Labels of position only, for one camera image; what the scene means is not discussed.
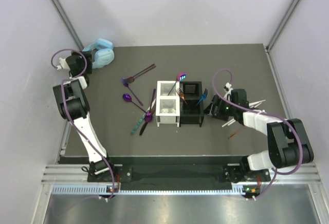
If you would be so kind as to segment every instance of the metal pole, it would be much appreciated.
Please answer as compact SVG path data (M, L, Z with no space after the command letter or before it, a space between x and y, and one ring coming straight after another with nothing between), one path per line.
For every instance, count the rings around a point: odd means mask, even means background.
M59 0L51 0L51 2L55 6L55 8L57 10L57 13L61 17L61 19L62 19L66 29L68 30L69 34L72 36L72 39L74 40L74 42L76 43L78 48L80 50L82 50L84 48L83 44L82 44L80 38L78 37L76 31L74 30L74 27L73 27L72 23L68 19L68 16L66 15L61 3L59 2Z
M269 41L268 46L266 47L269 51L272 50L274 44L276 43L276 41L278 40L281 32L283 31L284 27L286 26L286 24L288 23L291 15L293 14L294 10L296 9L296 7L298 6L298 3L300 2L300 0L293 0L292 3L290 4L287 12L285 13L285 15L283 16L278 28L276 29L274 35L272 36L271 40Z

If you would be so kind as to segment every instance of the metal frame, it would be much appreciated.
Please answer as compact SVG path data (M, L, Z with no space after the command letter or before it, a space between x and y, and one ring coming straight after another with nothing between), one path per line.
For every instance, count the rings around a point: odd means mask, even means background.
M51 0L54 4L59 16L61 17L63 23L65 24L68 32L70 33L72 39L77 44L79 49L83 48L83 45L81 43L81 40L79 39L78 35L76 34L71 22L69 21L64 9L62 8L59 0ZM277 27L273 37L271 38L268 46L265 47L266 54L268 56L268 60L271 66L271 70L279 91L279 95L284 107L284 111L287 115L287 117L291 118L291 112L288 106L288 103L286 101L286 97L284 94L284 89L281 84L278 72L275 67L275 63L273 61L273 57L271 55L271 50L273 49L273 46L275 45L276 41L278 40L280 34L282 33L283 29L287 25L289 19L291 18L293 12L295 11L297 5L299 4L301 0L293 0L290 4L290 7L287 9L287 12L285 13L284 17L279 23L279 26ZM102 188L104 185L109 185L109 183L89 183L87 182L87 174L83 171L81 171L82 166L88 166L85 164L58 164L58 161L61 156L65 154L66 144L68 140L70 132L70 125L67 122L64 126L63 130L63 136L61 139L61 146L58 151L57 160L55 162L55 165L48 165L46 166L44 176L42 178L41 183L41 189L39 194L39 200L36 205L35 213L33 216L32 223L43 223L46 210L49 204L50 195L53 187L62 186L63 188L69 188L72 186L75 186L77 188L86 187L86 188ZM241 182L237 184L233 184L233 188L239 188L239 185L246 185L247 183ZM323 185L321 183L321 178L318 174L318 171L316 169L316 165L314 163L309 163L302 165L301 168L293 175L290 176L281 176L278 175L277 179L275 180L274 184L307 184L309 186L310 194L312 196L315 209L318 213L318 217L321 221L321 223L329 223L329 201L327 198L327 195L324 191ZM146 192L137 192L136 194L146 194ZM166 194L193 194L191 191L186 192L167 192ZM217 194L220 195L220 192L210 192L210 191L204 191L202 192L203 195L207 194Z

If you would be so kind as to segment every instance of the black knife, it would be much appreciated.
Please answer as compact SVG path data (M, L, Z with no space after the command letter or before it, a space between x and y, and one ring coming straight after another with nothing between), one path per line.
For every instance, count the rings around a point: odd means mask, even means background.
M153 114L154 114L154 112L155 112L155 106L156 106L156 103L154 103L153 107L151 108L151 114L152 114L152 116L153 116ZM144 121L144 125L142 126L142 128L141 128L140 131L139 131L139 135L140 135L140 136L143 135L143 132L144 132L144 130L145 130L145 128L146 128L147 125L148 125L148 123L146 123L146 122Z

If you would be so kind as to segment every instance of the purple spoon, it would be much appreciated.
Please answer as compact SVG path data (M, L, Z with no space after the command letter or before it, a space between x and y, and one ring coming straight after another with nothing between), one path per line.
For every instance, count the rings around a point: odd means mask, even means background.
M153 99L155 96L155 92L156 92L156 89L153 90L150 107L152 107L152 102L153 102ZM153 119L153 114L151 113L151 109L150 109L150 111L146 113L144 120L146 123L149 123L152 121L152 119Z
M128 85L128 83L126 82L125 78L121 78L121 82L122 82L122 84L123 84L124 87L127 87L127 88L130 90L130 92L134 95L134 97L137 99L137 101L139 102L139 104L140 104L141 106L144 106L144 104L138 99L138 97L135 95L135 93L129 88L129 85Z
M129 94L123 94L122 98L124 99L125 102L131 102L133 103L136 107L138 107L140 110L142 110L146 115L148 114L144 109L142 109L140 106L138 106L136 103L133 102L132 97Z

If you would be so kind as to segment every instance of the blue fork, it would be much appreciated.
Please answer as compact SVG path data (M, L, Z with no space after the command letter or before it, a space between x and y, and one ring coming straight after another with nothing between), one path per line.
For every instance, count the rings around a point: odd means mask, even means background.
M198 103L196 104L196 106L199 105L199 103L200 103L201 101L205 100L205 99L207 98L207 96L208 96L208 90L205 89L204 93L203 93L202 96L201 96L201 99L198 101Z

